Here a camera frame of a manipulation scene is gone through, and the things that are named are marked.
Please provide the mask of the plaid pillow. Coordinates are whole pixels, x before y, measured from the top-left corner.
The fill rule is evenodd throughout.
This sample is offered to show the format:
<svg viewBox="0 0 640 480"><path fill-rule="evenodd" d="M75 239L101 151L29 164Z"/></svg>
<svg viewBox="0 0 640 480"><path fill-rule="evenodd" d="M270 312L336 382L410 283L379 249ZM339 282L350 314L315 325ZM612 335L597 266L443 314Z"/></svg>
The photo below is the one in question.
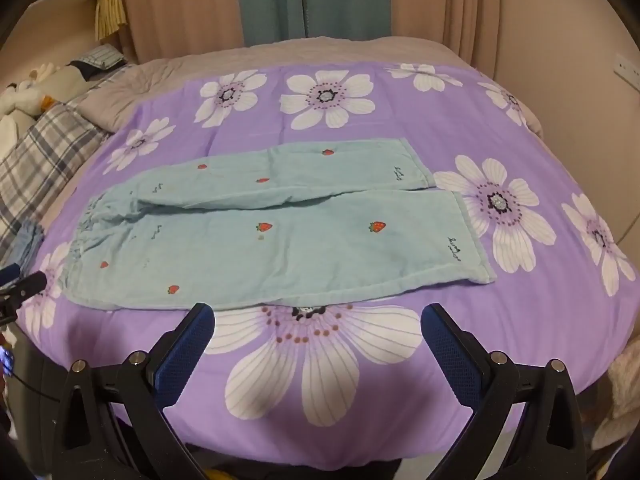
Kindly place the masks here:
<svg viewBox="0 0 640 480"><path fill-rule="evenodd" d="M26 220L39 221L66 184L96 152L107 132L73 107L47 110L1 161L1 251Z"/></svg>

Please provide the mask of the striped dark pillow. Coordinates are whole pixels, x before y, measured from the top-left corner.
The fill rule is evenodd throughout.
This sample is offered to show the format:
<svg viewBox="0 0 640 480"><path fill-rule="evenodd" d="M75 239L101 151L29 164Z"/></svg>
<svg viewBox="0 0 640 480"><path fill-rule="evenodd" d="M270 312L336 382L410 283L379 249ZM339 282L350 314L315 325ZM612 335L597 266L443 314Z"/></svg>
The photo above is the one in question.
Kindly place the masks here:
<svg viewBox="0 0 640 480"><path fill-rule="evenodd" d="M125 55L110 44L101 44L89 52L74 58L68 65L77 68L82 78L90 80L99 74L122 67L127 63Z"/></svg>

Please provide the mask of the yellow curtain tassel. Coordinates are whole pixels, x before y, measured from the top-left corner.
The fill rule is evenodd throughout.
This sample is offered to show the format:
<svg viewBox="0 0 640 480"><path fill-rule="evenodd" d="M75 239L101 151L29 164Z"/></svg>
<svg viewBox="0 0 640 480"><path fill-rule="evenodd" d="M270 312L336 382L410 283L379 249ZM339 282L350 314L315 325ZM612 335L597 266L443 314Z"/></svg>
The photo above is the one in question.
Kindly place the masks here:
<svg viewBox="0 0 640 480"><path fill-rule="evenodd" d="M94 14L94 36L101 41L116 34L127 24L126 11L122 0L96 0Z"/></svg>

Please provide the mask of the white wall socket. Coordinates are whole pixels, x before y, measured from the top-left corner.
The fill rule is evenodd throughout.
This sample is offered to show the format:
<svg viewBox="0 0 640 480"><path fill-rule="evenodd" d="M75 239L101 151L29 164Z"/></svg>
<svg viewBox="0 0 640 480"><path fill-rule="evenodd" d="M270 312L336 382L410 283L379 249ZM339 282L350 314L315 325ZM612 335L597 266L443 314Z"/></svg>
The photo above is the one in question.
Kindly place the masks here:
<svg viewBox="0 0 640 480"><path fill-rule="evenodd" d="M632 64L623 55L616 55L614 65L614 74L623 79L632 88L640 91L640 70Z"/></svg>

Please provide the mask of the pink curtain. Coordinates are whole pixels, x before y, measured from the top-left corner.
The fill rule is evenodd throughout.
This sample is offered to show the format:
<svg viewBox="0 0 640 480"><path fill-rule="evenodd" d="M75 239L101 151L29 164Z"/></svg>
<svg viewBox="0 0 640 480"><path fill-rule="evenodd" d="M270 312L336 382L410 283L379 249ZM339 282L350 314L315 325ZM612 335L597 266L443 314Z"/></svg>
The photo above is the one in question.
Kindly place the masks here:
<svg viewBox="0 0 640 480"><path fill-rule="evenodd" d="M251 47L244 42L239 0L122 2L122 44L140 62ZM501 0L390 0L390 13L390 36L438 42L481 72L495 73Z"/></svg>

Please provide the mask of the small blue folded cloth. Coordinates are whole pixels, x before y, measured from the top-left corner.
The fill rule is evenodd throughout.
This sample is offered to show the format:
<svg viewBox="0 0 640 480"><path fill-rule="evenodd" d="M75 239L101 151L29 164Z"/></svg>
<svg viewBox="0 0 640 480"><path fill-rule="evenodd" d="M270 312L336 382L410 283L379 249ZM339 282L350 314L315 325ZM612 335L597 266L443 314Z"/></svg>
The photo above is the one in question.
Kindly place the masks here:
<svg viewBox="0 0 640 480"><path fill-rule="evenodd" d="M2 260L2 266L17 264L21 274L32 266L38 250L44 240L44 229L38 222L26 220L18 230L8 253Z"/></svg>

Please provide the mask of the beige quilt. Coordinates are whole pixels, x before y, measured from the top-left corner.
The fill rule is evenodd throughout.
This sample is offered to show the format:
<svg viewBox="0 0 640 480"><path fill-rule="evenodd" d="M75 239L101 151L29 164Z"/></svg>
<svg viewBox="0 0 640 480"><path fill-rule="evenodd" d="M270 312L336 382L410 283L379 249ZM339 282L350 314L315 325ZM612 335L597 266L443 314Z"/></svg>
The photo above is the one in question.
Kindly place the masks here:
<svg viewBox="0 0 640 480"><path fill-rule="evenodd" d="M129 122L140 103L175 91L189 80L270 66L371 61L470 66L442 44L420 38L385 37L368 41L329 37L293 39L128 65L71 100L70 106L93 125L115 132Z"/></svg>

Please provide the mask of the light blue strawberry pants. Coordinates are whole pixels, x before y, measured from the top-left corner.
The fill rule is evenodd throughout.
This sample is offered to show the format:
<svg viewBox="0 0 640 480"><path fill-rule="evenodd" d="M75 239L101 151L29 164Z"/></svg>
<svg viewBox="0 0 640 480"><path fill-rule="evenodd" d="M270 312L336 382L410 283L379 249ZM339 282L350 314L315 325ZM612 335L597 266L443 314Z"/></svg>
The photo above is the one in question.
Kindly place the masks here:
<svg viewBox="0 0 640 480"><path fill-rule="evenodd" d="M291 143L154 168L88 203L60 284L102 309L323 307L495 271L462 197L404 139Z"/></svg>

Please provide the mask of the white plush toy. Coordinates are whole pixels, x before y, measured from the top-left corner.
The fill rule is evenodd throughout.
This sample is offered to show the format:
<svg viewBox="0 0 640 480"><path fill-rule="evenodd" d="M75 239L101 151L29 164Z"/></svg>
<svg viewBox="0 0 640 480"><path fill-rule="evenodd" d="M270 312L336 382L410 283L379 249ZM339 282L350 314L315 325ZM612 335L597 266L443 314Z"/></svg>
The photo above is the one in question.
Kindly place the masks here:
<svg viewBox="0 0 640 480"><path fill-rule="evenodd" d="M4 89L1 93L1 116L9 116L14 110L19 110L37 118L57 102L68 102L89 87L77 67L44 63L34 68L25 80Z"/></svg>

